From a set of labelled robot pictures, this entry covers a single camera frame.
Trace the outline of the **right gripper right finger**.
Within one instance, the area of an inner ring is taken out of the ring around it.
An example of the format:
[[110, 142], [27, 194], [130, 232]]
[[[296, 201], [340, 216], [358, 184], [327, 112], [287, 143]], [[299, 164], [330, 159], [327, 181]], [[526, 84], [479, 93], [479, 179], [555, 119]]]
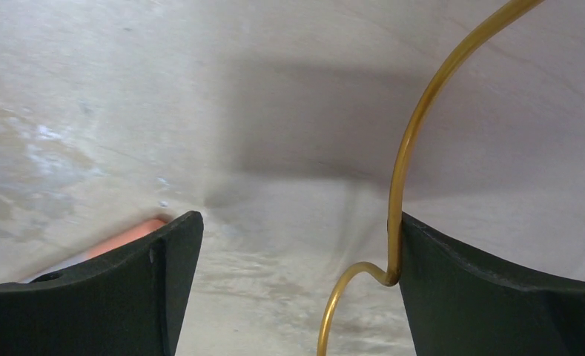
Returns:
[[403, 216], [400, 291], [418, 355], [585, 355], [585, 282]]

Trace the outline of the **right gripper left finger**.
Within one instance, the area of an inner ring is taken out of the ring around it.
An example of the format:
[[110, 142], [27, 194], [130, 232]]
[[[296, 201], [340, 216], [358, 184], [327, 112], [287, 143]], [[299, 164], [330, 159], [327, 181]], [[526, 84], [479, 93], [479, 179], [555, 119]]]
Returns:
[[0, 284], [0, 355], [174, 355], [203, 231], [189, 211], [82, 263]]

